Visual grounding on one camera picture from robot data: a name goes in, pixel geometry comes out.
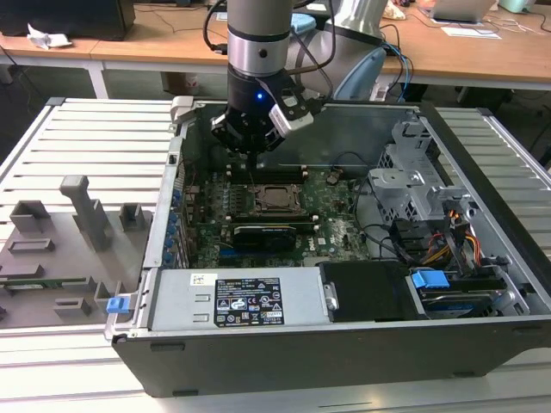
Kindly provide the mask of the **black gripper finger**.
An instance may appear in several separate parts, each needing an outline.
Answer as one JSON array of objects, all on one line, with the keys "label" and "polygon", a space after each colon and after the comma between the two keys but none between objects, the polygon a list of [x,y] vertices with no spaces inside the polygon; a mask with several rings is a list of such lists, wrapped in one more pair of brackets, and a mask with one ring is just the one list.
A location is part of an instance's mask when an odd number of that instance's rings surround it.
[{"label": "black gripper finger", "polygon": [[285,138],[275,128],[266,133],[255,135],[253,139],[253,169],[257,168],[258,156],[260,154],[266,151],[273,151],[284,140]]},{"label": "black gripper finger", "polygon": [[211,119],[211,133],[227,150],[245,156],[248,170],[254,170],[254,145],[251,125],[246,114],[224,112]]}]

